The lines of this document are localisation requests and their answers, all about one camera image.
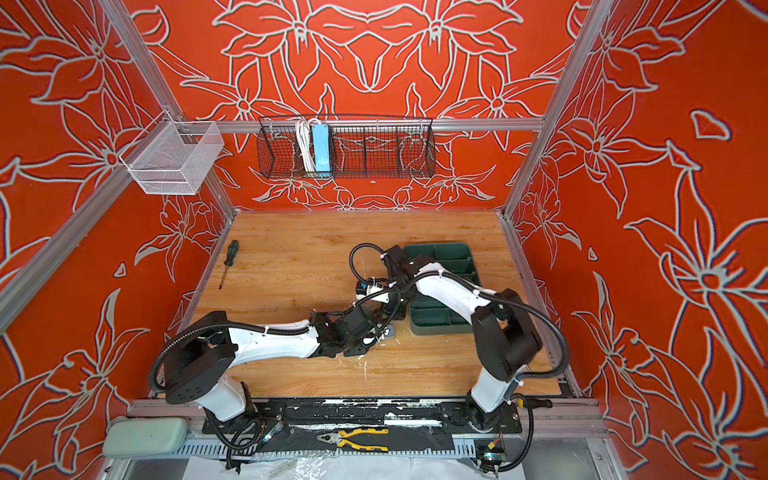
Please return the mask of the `green plastic divided tray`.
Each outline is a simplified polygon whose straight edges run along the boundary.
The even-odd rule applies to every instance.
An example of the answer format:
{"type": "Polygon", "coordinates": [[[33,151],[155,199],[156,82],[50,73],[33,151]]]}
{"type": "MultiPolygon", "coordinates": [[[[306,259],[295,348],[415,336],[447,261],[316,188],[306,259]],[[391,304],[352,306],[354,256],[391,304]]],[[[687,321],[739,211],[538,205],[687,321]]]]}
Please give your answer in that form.
{"type": "MultiPolygon", "coordinates": [[[[477,267],[470,247],[466,243],[448,242],[411,244],[404,248],[407,256],[415,260],[428,257],[428,272],[450,272],[479,287],[477,267]]],[[[419,280],[417,293],[408,305],[411,331],[414,335],[454,335],[472,332],[469,318],[478,305],[470,290],[458,281],[437,276],[419,280]]]]}

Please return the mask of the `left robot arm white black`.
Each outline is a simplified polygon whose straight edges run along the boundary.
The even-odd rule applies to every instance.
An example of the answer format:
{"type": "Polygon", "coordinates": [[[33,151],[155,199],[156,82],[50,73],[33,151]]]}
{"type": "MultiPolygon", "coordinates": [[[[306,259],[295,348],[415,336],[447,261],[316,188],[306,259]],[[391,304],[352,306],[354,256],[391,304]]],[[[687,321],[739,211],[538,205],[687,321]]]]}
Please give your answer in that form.
{"type": "Polygon", "coordinates": [[[225,311],[213,311],[166,342],[150,367],[149,388],[170,405],[195,403],[215,419],[230,421],[250,409],[250,392],[227,376],[230,368],[276,358],[363,355],[396,311],[375,301],[272,325],[234,322],[225,311]]]}

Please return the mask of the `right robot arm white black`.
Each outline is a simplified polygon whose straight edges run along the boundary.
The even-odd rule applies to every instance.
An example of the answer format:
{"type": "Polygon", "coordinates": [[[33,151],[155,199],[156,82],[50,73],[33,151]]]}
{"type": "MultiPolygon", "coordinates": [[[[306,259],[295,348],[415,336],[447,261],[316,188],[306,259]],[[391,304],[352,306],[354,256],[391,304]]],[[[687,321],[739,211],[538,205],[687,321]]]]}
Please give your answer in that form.
{"type": "Polygon", "coordinates": [[[525,381],[556,378],[569,366],[570,349],[562,332],[547,314],[524,303],[517,292],[484,288],[429,257],[410,258],[399,246],[381,253],[380,259],[387,269],[388,285],[402,298],[430,297],[472,327],[482,366],[466,397],[467,422],[475,430],[491,430],[502,406],[525,381]],[[559,346],[560,360],[546,371],[527,369],[543,348],[535,320],[552,332],[559,346]]]}

